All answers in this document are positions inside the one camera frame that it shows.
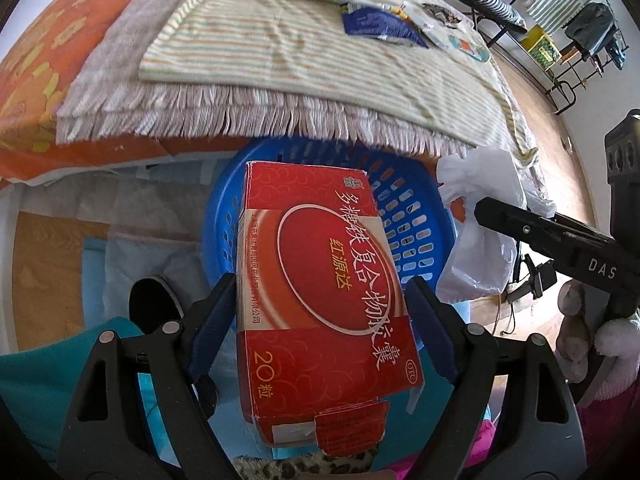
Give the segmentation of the yellow crate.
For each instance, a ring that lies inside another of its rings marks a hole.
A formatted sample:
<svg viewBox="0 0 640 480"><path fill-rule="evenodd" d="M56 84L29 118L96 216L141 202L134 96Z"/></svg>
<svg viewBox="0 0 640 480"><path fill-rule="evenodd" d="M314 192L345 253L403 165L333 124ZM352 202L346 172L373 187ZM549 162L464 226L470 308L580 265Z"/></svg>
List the yellow crate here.
<svg viewBox="0 0 640 480"><path fill-rule="evenodd" d="M529 29L520 45L542 70L550 70L561 58L552 38L539 25Z"/></svg>

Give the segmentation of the orange floral bedsheet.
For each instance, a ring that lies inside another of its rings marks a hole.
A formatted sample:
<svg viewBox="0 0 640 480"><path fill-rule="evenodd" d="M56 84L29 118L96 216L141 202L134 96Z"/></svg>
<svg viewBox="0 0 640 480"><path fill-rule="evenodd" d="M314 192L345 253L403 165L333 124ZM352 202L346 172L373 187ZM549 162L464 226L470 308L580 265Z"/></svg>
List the orange floral bedsheet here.
<svg viewBox="0 0 640 480"><path fill-rule="evenodd" d="M57 144L55 114L86 58L131 0L53 0L1 62L1 182L35 182L79 168L230 152L244 139L116 138Z"/></svg>

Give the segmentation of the dark hanging jacket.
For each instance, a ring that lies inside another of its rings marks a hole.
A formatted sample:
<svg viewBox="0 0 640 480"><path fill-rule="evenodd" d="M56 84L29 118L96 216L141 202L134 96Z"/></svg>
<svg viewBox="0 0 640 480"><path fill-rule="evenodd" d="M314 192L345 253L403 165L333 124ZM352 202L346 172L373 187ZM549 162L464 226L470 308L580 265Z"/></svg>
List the dark hanging jacket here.
<svg viewBox="0 0 640 480"><path fill-rule="evenodd" d="M586 4L565 27L565 35L583 61L595 60L605 50L618 70L626 62L622 34L610 8L600 2Z"/></svg>

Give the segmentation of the blue plastic basket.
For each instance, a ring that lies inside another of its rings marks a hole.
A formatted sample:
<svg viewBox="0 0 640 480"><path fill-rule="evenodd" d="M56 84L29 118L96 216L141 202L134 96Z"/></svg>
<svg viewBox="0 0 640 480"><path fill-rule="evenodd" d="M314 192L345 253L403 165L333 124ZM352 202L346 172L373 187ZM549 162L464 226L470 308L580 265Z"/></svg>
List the blue plastic basket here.
<svg viewBox="0 0 640 480"><path fill-rule="evenodd" d="M402 292L435 285L454 244L437 184L415 160L323 141L268 139L243 148L209 200L209 281L245 282L262 330L322 328L383 362L416 338Z"/></svg>

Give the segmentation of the white printed label sachet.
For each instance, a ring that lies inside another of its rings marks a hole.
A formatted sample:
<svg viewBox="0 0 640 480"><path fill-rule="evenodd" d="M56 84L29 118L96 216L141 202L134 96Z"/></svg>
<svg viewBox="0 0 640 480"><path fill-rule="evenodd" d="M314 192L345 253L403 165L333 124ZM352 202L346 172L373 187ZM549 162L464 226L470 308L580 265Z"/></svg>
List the white printed label sachet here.
<svg viewBox="0 0 640 480"><path fill-rule="evenodd" d="M442 50L451 47L447 29L443 24L429 16L422 6L416 6L411 2L405 2L404 6L405 14L429 42Z"/></svg>

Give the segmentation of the yellow colourful candy wrapper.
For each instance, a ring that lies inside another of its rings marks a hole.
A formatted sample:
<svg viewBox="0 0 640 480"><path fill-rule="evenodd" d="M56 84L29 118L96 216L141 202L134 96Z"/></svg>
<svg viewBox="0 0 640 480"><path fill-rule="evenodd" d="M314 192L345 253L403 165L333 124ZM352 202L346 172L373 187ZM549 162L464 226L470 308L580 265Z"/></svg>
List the yellow colourful candy wrapper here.
<svg viewBox="0 0 640 480"><path fill-rule="evenodd" d="M405 8L403 6L386 6L386 10L390 12L390 14L396 15L402 20L406 20L408 18L408 15L406 14Z"/></svg>

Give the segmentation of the blue foil pouch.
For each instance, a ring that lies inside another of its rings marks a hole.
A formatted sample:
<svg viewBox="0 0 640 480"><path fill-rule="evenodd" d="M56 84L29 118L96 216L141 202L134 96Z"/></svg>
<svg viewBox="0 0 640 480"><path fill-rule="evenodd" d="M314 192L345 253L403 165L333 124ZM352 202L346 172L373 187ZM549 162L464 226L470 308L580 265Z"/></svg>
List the blue foil pouch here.
<svg viewBox="0 0 640 480"><path fill-rule="evenodd" d="M340 6L344 31L349 36L370 38L406 47L427 48L422 32L406 18L375 6L344 3Z"/></svg>

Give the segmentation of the black clothes rack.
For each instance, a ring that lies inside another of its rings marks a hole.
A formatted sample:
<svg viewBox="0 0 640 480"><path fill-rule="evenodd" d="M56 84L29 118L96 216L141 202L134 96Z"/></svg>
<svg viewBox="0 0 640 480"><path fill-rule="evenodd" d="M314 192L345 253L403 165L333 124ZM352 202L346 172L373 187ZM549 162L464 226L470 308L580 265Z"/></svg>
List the black clothes rack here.
<svg viewBox="0 0 640 480"><path fill-rule="evenodd" d="M512 0L528 31L515 44L541 70L544 96L558 116L577 103L576 91L608 68L622 70L628 42L610 0Z"/></svg>

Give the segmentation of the red medicine box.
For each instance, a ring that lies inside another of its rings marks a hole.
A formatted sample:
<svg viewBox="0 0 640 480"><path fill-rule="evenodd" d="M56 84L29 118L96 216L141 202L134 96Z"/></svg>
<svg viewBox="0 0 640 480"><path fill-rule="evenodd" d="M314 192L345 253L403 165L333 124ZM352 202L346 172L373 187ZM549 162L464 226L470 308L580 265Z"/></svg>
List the red medicine box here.
<svg viewBox="0 0 640 480"><path fill-rule="evenodd" d="M373 448L423 373L367 175L249 162L236 250L244 418L273 448Z"/></svg>

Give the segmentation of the striped yellow towel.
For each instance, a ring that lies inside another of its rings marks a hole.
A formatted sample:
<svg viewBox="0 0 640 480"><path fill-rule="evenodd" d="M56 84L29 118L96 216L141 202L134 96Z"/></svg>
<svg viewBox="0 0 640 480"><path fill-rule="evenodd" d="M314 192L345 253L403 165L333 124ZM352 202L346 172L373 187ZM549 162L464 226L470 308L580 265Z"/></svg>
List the striped yellow towel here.
<svg viewBox="0 0 640 480"><path fill-rule="evenodd" d="M146 49L139 74L322 98L401 127L497 145L529 164L535 138L491 55L481 63L425 37L427 48L406 47L344 31L344 3L386 10L405 2L437 0L182 0ZM487 49L466 18L446 29Z"/></svg>

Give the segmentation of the brown snickers wrapper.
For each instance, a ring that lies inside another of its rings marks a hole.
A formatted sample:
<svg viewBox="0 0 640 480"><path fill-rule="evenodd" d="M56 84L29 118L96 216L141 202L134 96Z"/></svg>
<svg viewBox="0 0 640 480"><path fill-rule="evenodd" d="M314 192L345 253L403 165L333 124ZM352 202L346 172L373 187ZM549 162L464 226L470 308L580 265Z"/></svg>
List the brown snickers wrapper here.
<svg viewBox="0 0 640 480"><path fill-rule="evenodd" d="M422 8L426 14L438 21L442 26L457 29L462 18L444 6L433 3L423 3Z"/></svg>

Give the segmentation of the white plastic bag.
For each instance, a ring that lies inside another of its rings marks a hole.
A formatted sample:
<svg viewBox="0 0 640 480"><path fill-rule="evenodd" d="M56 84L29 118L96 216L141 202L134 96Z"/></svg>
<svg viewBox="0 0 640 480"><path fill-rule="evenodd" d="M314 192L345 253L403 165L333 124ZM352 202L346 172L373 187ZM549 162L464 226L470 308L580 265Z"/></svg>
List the white plastic bag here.
<svg viewBox="0 0 640 480"><path fill-rule="evenodd" d="M512 155L501 148L486 146L463 157L443 157L436 179L442 203L451 206L460 200L464 209L436 296L461 302L500 294L516 260L516 240L508 233L510 214L551 218L555 203L523 177Z"/></svg>

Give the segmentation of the light blue snack wrapper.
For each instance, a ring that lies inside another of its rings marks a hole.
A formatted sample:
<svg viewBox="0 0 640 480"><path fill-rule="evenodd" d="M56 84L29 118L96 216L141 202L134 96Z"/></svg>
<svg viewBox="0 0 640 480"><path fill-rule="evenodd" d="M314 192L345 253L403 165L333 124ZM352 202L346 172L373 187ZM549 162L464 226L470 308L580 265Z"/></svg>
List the light blue snack wrapper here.
<svg viewBox="0 0 640 480"><path fill-rule="evenodd" d="M489 51L479 44L474 44L473 41L465 40L454 35L449 35L448 40L454 50L462 52L478 62L486 63L490 59Z"/></svg>

